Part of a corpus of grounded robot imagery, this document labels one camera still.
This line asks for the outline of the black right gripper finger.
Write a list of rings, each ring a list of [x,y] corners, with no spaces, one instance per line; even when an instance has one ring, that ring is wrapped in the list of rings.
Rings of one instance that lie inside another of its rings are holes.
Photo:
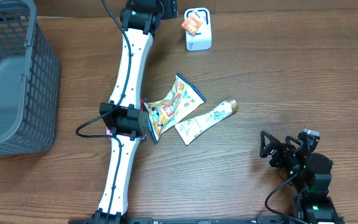
[[[306,136],[304,134],[299,134],[297,138],[287,135],[285,142],[291,146],[295,146],[294,155],[306,154]]]
[[[260,132],[260,157],[272,155],[280,146],[281,142],[269,132],[266,130]]]

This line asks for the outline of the orange item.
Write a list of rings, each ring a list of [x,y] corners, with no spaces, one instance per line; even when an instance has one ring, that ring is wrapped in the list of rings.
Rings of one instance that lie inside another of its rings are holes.
[[[195,36],[198,29],[206,21],[206,16],[204,16],[199,10],[194,9],[189,14],[188,17],[181,24],[187,33]]]

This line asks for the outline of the white tube with gold cap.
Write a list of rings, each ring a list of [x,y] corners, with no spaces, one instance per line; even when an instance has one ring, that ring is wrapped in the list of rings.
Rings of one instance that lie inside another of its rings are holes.
[[[175,129],[183,142],[189,145],[210,127],[232,115],[238,109],[239,105],[235,99],[225,100],[206,114],[177,123]]]

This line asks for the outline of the cream snack bag blue edges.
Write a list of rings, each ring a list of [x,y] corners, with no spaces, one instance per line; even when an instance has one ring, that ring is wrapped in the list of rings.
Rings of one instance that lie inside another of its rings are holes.
[[[175,82],[162,100],[148,102],[150,135],[158,142],[161,135],[206,102],[201,92],[183,75],[177,73]]]

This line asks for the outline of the red purple tissue pack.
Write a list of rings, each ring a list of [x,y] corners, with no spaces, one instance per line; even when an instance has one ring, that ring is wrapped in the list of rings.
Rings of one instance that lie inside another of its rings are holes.
[[[145,104],[148,102],[148,99],[141,98],[138,110],[120,106],[110,117],[103,118],[106,125],[106,134],[108,136],[120,134],[131,137],[132,132],[135,131],[135,138],[147,139],[149,113]]]

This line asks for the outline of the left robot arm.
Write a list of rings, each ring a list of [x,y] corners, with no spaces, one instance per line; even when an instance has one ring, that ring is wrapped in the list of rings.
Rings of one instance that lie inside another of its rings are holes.
[[[128,1],[115,20],[122,32],[121,62],[114,90],[108,103],[100,104],[98,117],[111,140],[111,158],[103,196],[87,223],[126,222],[132,164],[149,128],[140,100],[145,63],[160,22],[177,15],[175,0]]]

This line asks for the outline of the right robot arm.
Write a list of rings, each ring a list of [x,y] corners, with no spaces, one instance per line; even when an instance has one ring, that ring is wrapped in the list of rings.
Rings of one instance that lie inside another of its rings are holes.
[[[287,136],[284,142],[265,130],[260,132],[260,157],[271,156],[269,164],[287,175],[265,199],[266,209],[281,216],[284,223],[344,223],[328,196],[333,161],[314,151],[319,140],[319,132],[307,128],[296,138]],[[269,199],[287,184],[297,191],[291,215],[269,207]]]

